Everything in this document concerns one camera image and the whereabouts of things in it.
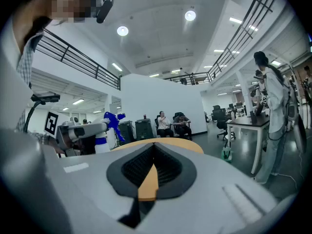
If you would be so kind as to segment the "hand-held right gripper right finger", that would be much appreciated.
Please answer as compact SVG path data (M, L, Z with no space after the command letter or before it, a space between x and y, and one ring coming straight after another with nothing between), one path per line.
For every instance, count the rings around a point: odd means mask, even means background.
M158 200L136 231L144 234L266 234L295 200L278 202L263 186L231 164L172 146L196 167L182 196Z

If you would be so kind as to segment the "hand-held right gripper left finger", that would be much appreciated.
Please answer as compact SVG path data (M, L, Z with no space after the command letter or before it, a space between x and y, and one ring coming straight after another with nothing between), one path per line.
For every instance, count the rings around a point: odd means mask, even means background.
M120 196L107 180L109 165L150 144L140 144L108 153L57 158L43 146L46 180L53 185L55 212L48 218L54 234L153 234L153 217L147 216L135 228L120 220L129 216L134 199Z

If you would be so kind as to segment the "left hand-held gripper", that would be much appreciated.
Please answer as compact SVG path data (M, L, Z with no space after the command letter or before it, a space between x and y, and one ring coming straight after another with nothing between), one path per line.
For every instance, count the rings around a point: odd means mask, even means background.
M48 144L58 156L79 156L82 143L79 139L104 133L108 130L106 122L81 125L76 117L48 111L44 132L48 135Z

